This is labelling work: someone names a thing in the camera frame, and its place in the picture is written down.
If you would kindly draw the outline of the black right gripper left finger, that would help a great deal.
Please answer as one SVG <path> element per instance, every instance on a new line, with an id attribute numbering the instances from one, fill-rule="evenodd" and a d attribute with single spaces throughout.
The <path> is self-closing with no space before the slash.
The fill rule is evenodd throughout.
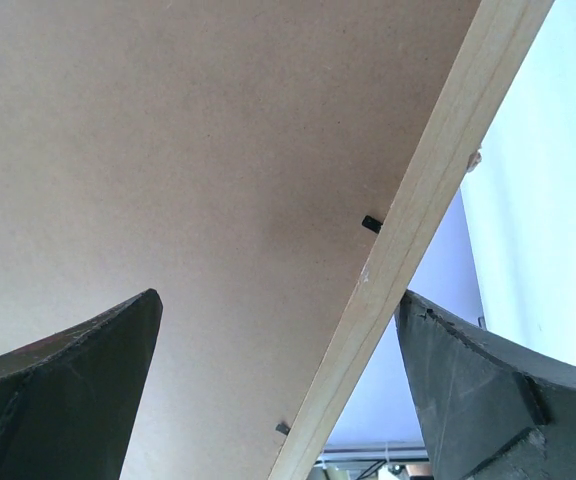
<path id="1" fill-rule="evenodd" d="M 155 351 L 148 289 L 0 355 L 0 479 L 117 479 Z"/>

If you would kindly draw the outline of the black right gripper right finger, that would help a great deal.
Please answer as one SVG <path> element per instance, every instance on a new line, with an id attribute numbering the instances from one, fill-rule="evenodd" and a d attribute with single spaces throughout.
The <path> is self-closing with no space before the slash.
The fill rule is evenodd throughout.
<path id="1" fill-rule="evenodd" d="M 437 479 L 576 479 L 576 366 L 406 291 L 395 315 Z"/>

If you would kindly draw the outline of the wooden picture frame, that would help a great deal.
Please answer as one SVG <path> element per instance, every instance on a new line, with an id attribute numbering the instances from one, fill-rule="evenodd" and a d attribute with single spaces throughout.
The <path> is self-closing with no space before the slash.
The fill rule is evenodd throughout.
<path id="1" fill-rule="evenodd" d="M 123 477 L 306 477 L 550 7 L 0 1 L 0 354 L 153 288 Z"/>

